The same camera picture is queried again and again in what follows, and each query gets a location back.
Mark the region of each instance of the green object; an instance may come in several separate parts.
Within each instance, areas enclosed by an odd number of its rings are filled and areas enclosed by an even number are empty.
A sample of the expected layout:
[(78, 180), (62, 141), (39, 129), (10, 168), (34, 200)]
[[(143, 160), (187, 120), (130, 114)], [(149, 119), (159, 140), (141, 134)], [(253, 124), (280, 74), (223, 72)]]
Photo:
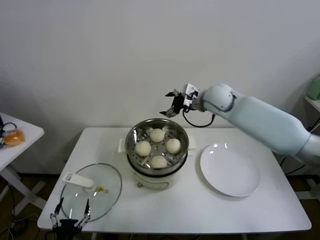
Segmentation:
[(312, 100), (320, 99), (320, 76), (312, 81), (306, 94)]

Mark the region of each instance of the stainless steel pot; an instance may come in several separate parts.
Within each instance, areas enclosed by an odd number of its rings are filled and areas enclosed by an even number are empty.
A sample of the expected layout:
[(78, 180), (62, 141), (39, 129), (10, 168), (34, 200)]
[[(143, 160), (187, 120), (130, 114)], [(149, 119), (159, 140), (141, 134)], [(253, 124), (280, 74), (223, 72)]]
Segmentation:
[[(163, 129), (164, 139), (161, 142), (152, 142), (150, 132), (152, 129)], [(181, 142), (181, 151), (177, 154), (170, 154), (166, 149), (166, 142), (176, 138)], [(151, 145), (151, 152), (146, 157), (135, 153), (138, 142), (148, 141)], [(125, 150), (131, 167), (141, 175), (162, 178), (174, 174), (185, 163), (188, 155), (189, 139), (185, 130), (177, 123), (162, 118), (153, 118), (142, 121), (134, 126), (126, 136)], [(167, 160), (167, 167), (152, 168), (151, 159), (155, 156), (163, 156)]]

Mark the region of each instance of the white shelf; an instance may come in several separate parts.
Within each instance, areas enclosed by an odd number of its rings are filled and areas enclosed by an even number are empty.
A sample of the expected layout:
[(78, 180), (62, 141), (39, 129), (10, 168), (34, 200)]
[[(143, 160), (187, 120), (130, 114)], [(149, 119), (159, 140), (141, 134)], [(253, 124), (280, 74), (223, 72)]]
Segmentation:
[(318, 112), (320, 112), (320, 100), (312, 100), (308, 96), (305, 96), (305, 100), (307, 100)]

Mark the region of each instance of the lid handle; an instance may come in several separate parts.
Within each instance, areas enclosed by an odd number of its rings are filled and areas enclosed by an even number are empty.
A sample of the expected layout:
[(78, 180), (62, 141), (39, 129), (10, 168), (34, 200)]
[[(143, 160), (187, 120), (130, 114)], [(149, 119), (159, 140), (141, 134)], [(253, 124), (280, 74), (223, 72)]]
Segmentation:
[(84, 187), (84, 189), (87, 192), (93, 192), (97, 189), (97, 186), (93, 180), (86, 178), (86, 177), (83, 177), (83, 176), (80, 176), (78, 174), (72, 173), (72, 172), (67, 172), (63, 176), (62, 181), (69, 183), (69, 184), (74, 184), (74, 185)]

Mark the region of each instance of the glass lid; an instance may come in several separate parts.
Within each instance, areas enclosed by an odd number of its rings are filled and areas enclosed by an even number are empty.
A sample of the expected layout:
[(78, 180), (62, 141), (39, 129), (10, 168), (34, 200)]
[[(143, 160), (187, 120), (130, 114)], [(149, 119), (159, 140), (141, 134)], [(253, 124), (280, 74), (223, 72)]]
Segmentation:
[(76, 174), (93, 180), (97, 188), (87, 192), (82, 186), (67, 183), (61, 193), (64, 215), (69, 219), (82, 219), (88, 199), (90, 222), (106, 215), (120, 197), (122, 178), (119, 171), (109, 164), (97, 163), (83, 167)]

